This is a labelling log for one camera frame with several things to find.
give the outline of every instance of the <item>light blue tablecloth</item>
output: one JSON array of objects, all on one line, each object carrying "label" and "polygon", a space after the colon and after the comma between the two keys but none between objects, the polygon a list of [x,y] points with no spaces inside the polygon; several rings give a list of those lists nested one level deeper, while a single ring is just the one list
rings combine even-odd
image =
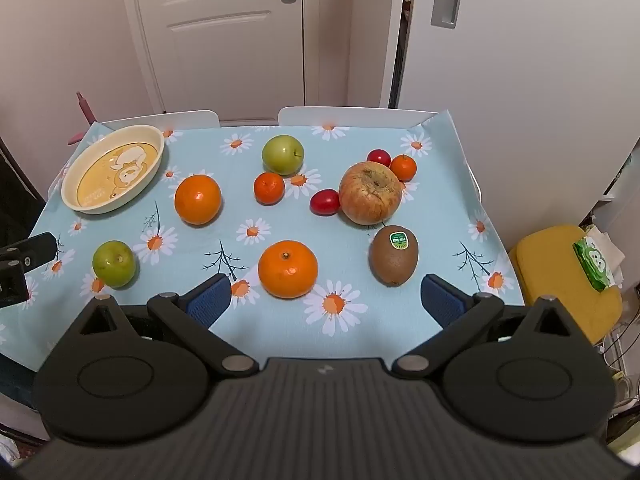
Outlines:
[{"label": "light blue tablecloth", "polygon": [[[94,124],[74,156],[109,131]],[[304,166],[301,176],[286,180],[279,204],[262,206],[253,182],[264,171],[262,147],[277,134],[302,142]],[[409,130],[245,126],[174,132],[166,143],[151,184],[112,213],[78,216],[63,205],[59,191],[53,194],[33,233],[53,233],[60,252],[28,274],[29,301],[0,310],[2,353],[37,370],[98,290],[114,294],[120,304],[141,304],[158,292],[184,293],[218,270],[229,275],[235,296],[210,330],[261,364],[269,356],[380,356],[390,364],[440,330],[420,303],[420,281],[430,272],[466,292],[488,290],[523,304],[447,112]],[[339,215],[309,211],[316,190],[337,189],[345,170],[375,148],[392,156],[408,153],[418,166],[388,221],[410,229],[419,243],[417,269],[397,288],[377,282],[367,265],[380,226],[363,228]],[[218,218],[201,228],[184,224],[173,206],[175,188],[192,173],[212,175],[224,200]],[[318,282],[297,300],[271,297],[257,277],[262,252],[284,239],[301,241],[318,258]],[[125,242],[139,259],[137,278],[117,291],[100,289],[91,266],[95,249],[107,240]],[[332,304],[342,309],[330,315],[324,305],[332,294],[340,297],[330,298]]]}]

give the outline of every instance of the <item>apple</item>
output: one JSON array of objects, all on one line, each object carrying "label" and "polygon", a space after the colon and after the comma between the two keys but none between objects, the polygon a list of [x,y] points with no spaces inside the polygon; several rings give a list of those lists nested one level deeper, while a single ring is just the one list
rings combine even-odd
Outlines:
[{"label": "apple", "polygon": [[136,273],[136,258],[129,246],[117,240],[103,243],[95,250],[92,266],[96,278],[112,288],[125,286]]},{"label": "apple", "polygon": [[311,197],[311,211],[320,216],[335,215],[340,209],[340,199],[335,189],[323,189]]},{"label": "apple", "polygon": [[302,166],[305,149],[300,141],[290,135],[279,135],[269,139],[262,149],[262,161],[273,173],[290,175]]},{"label": "apple", "polygon": [[382,164],[386,167],[391,166],[391,155],[389,155],[385,150],[373,150],[372,152],[369,152],[367,160],[370,162],[377,162],[378,164]]},{"label": "apple", "polygon": [[402,185],[388,167],[377,162],[359,162],[342,177],[338,197],[342,211],[351,221],[373,225],[396,212]]}]

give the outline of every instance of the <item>yellow dish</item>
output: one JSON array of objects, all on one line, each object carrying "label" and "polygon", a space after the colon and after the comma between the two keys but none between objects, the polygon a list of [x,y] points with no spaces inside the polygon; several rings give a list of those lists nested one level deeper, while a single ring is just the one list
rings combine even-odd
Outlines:
[{"label": "yellow dish", "polygon": [[128,126],[87,147],[62,182],[62,200],[87,214],[113,211],[138,195],[158,170],[164,137],[153,126]]}]

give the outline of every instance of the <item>small orange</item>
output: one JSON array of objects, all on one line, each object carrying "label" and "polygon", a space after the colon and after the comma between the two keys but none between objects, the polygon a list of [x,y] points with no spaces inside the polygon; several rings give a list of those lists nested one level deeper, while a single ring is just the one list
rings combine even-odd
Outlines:
[{"label": "small orange", "polygon": [[220,187],[208,175],[188,176],[175,192],[175,210],[187,224],[206,224],[218,214],[221,204]]},{"label": "small orange", "polygon": [[318,260],[300,242],[277,242],[260,256],[258,277],[269,294],[290,300],[308,293],[318,278]]},{"label": "small orange", "polygon": [[261,204],[275,204],[284,195],[284,179],[277,173],[259,175],[254,181],[254,195]]},{"label": "small orange", "polygon": [[407,182],[415,176],[418,167],[409,155],[398,155],[391,161],[389,169],[394,172],[398,180]]}]

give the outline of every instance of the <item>yellow chair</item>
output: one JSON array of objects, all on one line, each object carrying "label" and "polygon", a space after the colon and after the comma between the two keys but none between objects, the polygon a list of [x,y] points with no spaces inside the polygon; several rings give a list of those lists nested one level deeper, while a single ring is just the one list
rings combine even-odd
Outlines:
[{"label": "yellow chair", "polygon": [[574,253],[572,244],[584,237],[575,225],[559,225],[533,233],[509,253],[524,301],[551,294],[574,317],[591,343],[597,343],[618,322],[622,297],[616,286],[595,290]]}]

